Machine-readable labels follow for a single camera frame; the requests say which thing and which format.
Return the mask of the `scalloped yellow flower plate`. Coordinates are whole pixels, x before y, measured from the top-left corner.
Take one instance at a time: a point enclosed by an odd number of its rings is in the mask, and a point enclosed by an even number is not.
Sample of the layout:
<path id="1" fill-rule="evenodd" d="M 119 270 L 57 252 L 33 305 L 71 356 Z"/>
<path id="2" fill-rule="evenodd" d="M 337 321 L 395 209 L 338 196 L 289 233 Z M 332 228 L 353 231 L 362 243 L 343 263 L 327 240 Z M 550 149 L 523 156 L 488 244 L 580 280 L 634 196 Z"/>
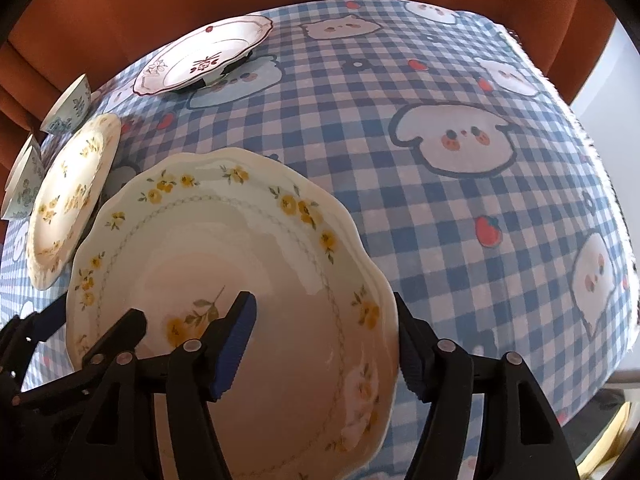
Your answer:
<path id="1" fill-rule="evenodd" d="M 398 374 L 394 295 L 345 207 L 240 148 L 172 155 L 125 184 L 80 244 L 73 366 L 129 310 L 140 359 L 202 342 L 236 300 L 238 350 L 209 404 L 237 479 L 344 479 L 380 449 Z"/>

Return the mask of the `blue pattern bowl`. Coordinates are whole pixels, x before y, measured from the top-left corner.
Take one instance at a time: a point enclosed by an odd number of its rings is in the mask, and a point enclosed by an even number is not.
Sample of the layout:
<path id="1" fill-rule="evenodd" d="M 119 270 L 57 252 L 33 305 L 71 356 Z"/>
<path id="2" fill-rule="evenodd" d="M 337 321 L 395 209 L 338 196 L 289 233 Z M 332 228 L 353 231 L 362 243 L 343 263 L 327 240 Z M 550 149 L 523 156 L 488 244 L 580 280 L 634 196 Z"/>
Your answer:
<path id="1" fill-rule="evenodd" d="M 2 220 L 27 218 L 32 213 L 36 196 L 44 177 L 44 168 L 36 166 L 35 156 L 28 153 L 12 178 L 9 188 L 4 190 L 1 206 Z"/>
<path id="2" fill-rule="evenodd" d="M 9 188 L 9 184 L 12 178 L 14 177 L 14 174 L 18 170 L 18 166 L 21 165 L 22 160 L 24 158 L 29 158 L 28 153 L 35 156 L 36 166 L 40 170 L 43 170 L 40 144 L 38 143 L 35 136 L 33 134 L 30 134 L 27 140 L 25 141 L 25 143 L 23 144 L 23 146 L 21 147 L 20 151 L 18 152 L 16 159 L 14 160 L 13 166 L 9 172 L 9 177 L 6 179 L 6 186 L 4 187 L 5 190 Z"/>
<path id="3" fill-rule="evenodd" d="M 91 89 L 86 74 L 78 76 L 55 101 L 40 125 L 40 130 L 59 136 L 77 129 L 88 115 Z"/>

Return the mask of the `round yellow flower plate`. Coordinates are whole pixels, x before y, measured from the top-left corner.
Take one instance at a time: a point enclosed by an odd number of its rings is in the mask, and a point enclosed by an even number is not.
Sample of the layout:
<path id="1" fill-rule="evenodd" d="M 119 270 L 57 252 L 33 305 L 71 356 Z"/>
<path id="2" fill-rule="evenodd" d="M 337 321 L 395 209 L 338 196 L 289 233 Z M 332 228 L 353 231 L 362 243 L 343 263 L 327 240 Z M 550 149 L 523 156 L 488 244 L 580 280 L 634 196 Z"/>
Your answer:
<path id="1" fill-rule="evenodd" d="M 28 276 L 36 289 L 49 288 L 72 258 L 111 170 L 121 132 L 117 115 L 96 116 L 53 159 L 35 199 L 26 240 Z"/>

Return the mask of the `small red flower plate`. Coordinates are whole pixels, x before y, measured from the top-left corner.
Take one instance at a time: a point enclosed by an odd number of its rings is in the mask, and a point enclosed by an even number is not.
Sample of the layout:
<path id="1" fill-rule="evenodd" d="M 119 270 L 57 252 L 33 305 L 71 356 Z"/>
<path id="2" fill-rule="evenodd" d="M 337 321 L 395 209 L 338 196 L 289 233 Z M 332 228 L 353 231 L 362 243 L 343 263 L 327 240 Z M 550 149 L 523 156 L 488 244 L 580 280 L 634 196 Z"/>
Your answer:
<path id="1" fill-rule="evenodd" d="M 225 18 L 195 29 L 160 49 L 134 80 L 137 96 L 158 96 L 205 79 L 213 81 L 246 58 L 273 30 L 261 15 Z"/>

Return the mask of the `blue checkered tablecloth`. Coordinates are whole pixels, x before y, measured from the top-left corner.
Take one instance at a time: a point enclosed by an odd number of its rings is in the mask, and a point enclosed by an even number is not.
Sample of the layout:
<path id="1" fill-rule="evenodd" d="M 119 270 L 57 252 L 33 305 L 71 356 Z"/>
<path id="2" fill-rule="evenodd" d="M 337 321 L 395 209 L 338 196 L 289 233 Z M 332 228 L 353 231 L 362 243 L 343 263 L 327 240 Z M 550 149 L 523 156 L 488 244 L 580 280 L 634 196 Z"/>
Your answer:
<path id="1" fill-rule="evenodd" d="M 562 429 L 636 342 L 639 279 L 608 173 L 553 84 L 503 26 L 471 12 L 329 0 L 247 15 L 270 18 L 273 30 L 213 81 L 137 96 L 134 80 L 166 44 L 91 91 L 77 129 L 44 133 L 45 177 L 90 119 L 113 113 L 122 122 L 100 198 L 49 288 L 28 276 L 32 214 L 8 220 L 1 329 L 68 293 L 80 244 L 132 178 L 172 155 L 240 148 L 336 198 L 393 295 L 437 337 L 474 356 L 519 354 Z M 134 352 L 154 393 L 160 479 L 180 479 L 167 417 L 170 353 Z M 38 344 L 21 388 L 80 369 L 65 322 Z M 398 344 L 383 443 L 344 479 L 408 479 L 429 410 L 407 388 Z"/>

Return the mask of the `orange curtain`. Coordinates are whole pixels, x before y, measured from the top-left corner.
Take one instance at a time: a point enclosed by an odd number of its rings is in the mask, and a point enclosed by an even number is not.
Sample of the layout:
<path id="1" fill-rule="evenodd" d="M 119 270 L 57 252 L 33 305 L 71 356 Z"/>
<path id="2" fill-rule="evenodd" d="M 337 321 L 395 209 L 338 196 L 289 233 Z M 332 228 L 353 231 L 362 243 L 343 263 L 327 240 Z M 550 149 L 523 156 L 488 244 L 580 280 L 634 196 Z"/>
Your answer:
<path id="1" fill-rule="evenodd" d="M 230 16 L 317 0 L 1 0 L 1 166 L 79 75 L 104 84 L 142 55 Z M 605 0 L 416 0 L 503 24 L 571 101 L 615 16 Z"/>

